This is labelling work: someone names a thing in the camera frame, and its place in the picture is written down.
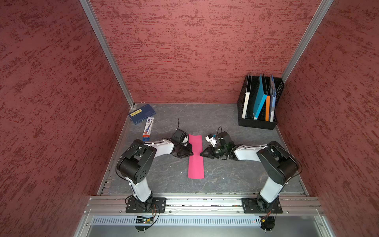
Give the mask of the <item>pink rectangular paper sheet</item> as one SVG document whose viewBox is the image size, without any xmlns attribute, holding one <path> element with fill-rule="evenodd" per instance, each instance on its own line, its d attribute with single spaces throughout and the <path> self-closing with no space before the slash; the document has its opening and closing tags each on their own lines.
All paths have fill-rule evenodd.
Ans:
<svg viewBox="0 0 379 237">
<path fill-rule="evenodd" d="M 203 151 L 202 137 L 189 135 L 189 143 L 192 145 L 193 155 L 189 158 L 188 178 L 204 179 L 204 162 L 200 153 Z"/>
</svg>

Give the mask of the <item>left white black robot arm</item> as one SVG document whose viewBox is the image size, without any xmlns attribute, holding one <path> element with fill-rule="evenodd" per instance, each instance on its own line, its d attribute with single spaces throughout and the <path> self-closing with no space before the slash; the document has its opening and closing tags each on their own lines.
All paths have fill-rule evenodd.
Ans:
<svg viewBox="0 0 379 237">
<path fill-rule="evenodd" d="M 157 142 L 144 142 L 136 139 L 121 155 L 116 165 L 116 173 L 123 180 L 128 181 L 133 197 L 146 203 L 152 196 L 148 186 L 147 175 L 154 158 L 163 155 L 172 155 L 177 158 L 186 158 L 193 155 L 192 144 L 175 142 L 163 139 Z"/>
</svg>

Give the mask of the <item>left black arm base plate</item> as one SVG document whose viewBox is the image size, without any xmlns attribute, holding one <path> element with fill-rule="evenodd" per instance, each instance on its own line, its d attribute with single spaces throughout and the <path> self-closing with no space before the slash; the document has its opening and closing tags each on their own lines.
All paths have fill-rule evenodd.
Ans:
<svg viewBox="0 0 379 237">
<path fill-rule="evenodd" d="M 141 202 L 135 197 L 125 199 L 126 213 L 164 213 L 166 208 L 166 198 L 150 197 L 146 202 Z"/>
</svg>

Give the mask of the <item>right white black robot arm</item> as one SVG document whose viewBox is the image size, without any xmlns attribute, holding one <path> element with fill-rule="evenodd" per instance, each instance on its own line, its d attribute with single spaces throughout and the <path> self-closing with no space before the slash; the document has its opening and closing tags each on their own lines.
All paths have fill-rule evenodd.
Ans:
<svg viewBox="0 0 379 237">
<path fill-rule="evenodd" d="M 257 204 L 267 209 L 279 197 L 289 180 L 300 174 L 300 162 L 276 141 L 264 145 L 210 145 L 200 153 L 210 159 L 227 158 L 234 161 L 260 162 L 268 179 L 257 195 Z"/>
</svg>

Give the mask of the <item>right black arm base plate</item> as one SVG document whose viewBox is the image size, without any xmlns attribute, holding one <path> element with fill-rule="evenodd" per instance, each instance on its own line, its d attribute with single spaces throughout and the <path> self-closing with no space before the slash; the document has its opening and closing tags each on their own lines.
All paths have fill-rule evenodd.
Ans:
<svg viewBox="0 0 379 237">
<path fill-rule="evenodd" d="M 242 198 L 242 208 L 245 214 L 282 214 L 283 209 L 279 198 L 266 202 L 263 198 Z"/>
</svg>

